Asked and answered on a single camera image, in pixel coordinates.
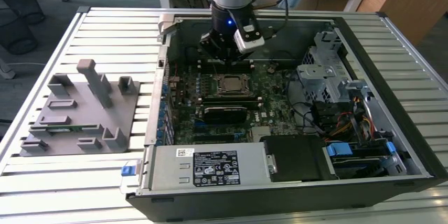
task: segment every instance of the motherboard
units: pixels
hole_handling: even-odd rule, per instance
[[[266,135],[298,133],[283,92],[290,70],[275,67],[247,61],[231,72],[217,62],[175,68],[175,145],[257,142]]]

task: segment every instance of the sticker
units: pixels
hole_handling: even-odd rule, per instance
[[[237,158],[235,151],[193,153],[193,185],[195,187],[238,185]]]
[[[175,149],[175,157],[191,157],[194,149]]]

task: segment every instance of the floor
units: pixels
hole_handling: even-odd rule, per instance
[[[6,63],[45,63],[65,32],[78,6],[94,7],[159,7],[158,0],[37,0],[46,19],[30,26],[38,47],[25,55],[14,56],[0,47],[0,56]],[[417,49],[433,68],[448,81],[448,18],[442,17]],[[42,70],[39,65],[10,65],[15,72],[13,80],[0,78],[0,119],[11,120]],[[7,124],[0,123],[0,139]]]

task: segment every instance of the metal slat surface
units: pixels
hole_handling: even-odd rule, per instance
[[[155,38],[158,31],[94,31],[85,30],[75,33],[75,38]]]
[[[119,167],[142,156],[145,118],[149,114],[151,82],[155,69],[158,44],[138,38],[155,38],[157,20],[163,13],[207,14],[205,10],[145,8],[91,8],[82,20],[81,29],[67,38],[67,45],[54,60],[53,73],[67,73],[73,81],[85,81],[77,74],[75,63],[82,58],[97,62],[97,72],[106,73],[109,81],[127,75],[142,82],[127,153],[70,155],[50,157],[19,157],[21,137],[26,137],[29,123],[35,120],[45,104],[47,88],[42,87],[37,98],[22,116],[17,134],[5,156],[0,176],[1,223],[103,223],[149,224],[145,216],[131,208],[119,192]],[[282,12],[261,11],[281,16]],[[321,17],[342,16],[359,39],[363,49],[381,75],[387,81],[413,122],[426,138],[435,155],[448,167],[448,95],[434,81],[433,73],[399,44],[397,37],[374,14],[338,12],[291,12],[291,15]],[[369,208],[334,209],[286,215],[253,216],[193,223],[297,223],[313,221],[345,224],[359,223],[446,223],[448,183],[419,193],[398,195]]]

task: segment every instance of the metal bracket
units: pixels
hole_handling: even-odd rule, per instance
[[[369,86],[366,85],[363,80],[353,80],[353,81],[341,81],[337,85],[338,92],[341,94],[339,98],[349,99],[346,91],[354,91],[359,92],[361,89],[369,89]]]
[[[277,173],[277,166],[274,164],[274,157],[273,155],[266,155],[265,157],[265,161],[266,161],[266,164],[267,164],[267,171],[270,174],[274,174]]]
[[[181,20],[175,20],[173,14],[161,14],[158,18],[158,32],[163,36],[177,30],[175,24]]]

